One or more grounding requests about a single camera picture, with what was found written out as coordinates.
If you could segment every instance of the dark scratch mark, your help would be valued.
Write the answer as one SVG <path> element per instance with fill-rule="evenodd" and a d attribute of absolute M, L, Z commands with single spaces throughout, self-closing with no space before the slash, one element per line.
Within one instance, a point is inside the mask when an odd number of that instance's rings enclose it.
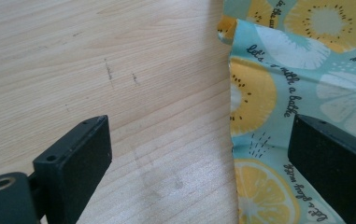
<path fill-rule="evenodd" d="M 78 32 L 78 33 L 73 34 L 72 36 L 78 36 L 78 35 L 81 35 L 81 34 L 82 34 L 82 32 Z"/>
<path fill-rule="evenodd" d="M 135 85 L 136 85 L 136 86 L 140 86 L 140 83 L 137 81 L 137 77 L 135 76 L 134 73 L 132 74 L 132 77 L 133 77 L 133 79 L 134 79 Z"/>
<path fill-rule="evenodd" d="M 113 72 L 111 71 L 110 66 L 107 63 L 107 59 L 105 59 L 105 66 L 106 66 L 106 70 L 107 70 L 107 75 L 108 75 L 108 80 L 111 81 L 111 79 L 113 78 L 113 76 L 111 75 Z"/>

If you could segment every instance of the white citrus print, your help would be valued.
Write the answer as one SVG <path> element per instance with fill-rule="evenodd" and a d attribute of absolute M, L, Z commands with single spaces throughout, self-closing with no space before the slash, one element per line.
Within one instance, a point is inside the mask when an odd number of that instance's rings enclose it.
<path fill-rule="evenodd" d="M 317 86 L 323 103 L 320 110 L 334 122 L 356 134 L 356 74 L 332 72 L 323 75 Z"/>
<path fill-rule="evenodd" d="M 287 35 L 282 31 L 256 26 L 266 52 L 283 66 L 316 69 L 329 57 L 330 49 L 309 38 Z"/>

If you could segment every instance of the wooden table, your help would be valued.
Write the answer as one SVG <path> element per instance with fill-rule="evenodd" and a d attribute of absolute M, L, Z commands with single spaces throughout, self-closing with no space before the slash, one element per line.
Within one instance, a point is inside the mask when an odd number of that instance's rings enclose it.
<path fill-rule="evenodd" d="M 108 115 L 78 223 L 236 223 L 221 0 L 0 0 L 0 175 Z"/>

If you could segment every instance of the teal fabric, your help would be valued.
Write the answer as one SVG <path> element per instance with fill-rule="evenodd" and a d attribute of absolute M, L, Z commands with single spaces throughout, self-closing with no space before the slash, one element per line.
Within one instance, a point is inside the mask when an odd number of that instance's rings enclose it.
<path fill-rule="evenodd" d="M 239 20 L 230 58 L 259 64 L 277 88 L 276 106 L 265 123 L 232 135 L 235 168 L 240 159 L 254 159 L 285 179 L 299 204 L 298 223 L 344 223 L 292 167 L 287 148 L 297 113 L 323 119 L 356 136 L 356 49 L 336 53 L 317 40 Z M 241 100 L 235 97 L 232 94 L 232 102 Z M 240 218 L 248 218 L 252 208 L 245 198 L 238 198 Z"/>

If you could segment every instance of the screw hole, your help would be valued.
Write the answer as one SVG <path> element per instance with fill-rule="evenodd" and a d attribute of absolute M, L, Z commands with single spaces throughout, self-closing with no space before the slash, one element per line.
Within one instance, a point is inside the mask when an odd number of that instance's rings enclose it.
<path fill-rule="evenodd" d="M 9 176 L 9 177 L 0 178 L 0 190 L 8 188 L 12 184 L 14 184 L 14 182 L 15 182 L 14 177 Z"/>
<path fill-rule="evenodd" d="M 56 160 L 56 156 L 48 156 L 47 157 L 47 161 L 55 161 Z"/>

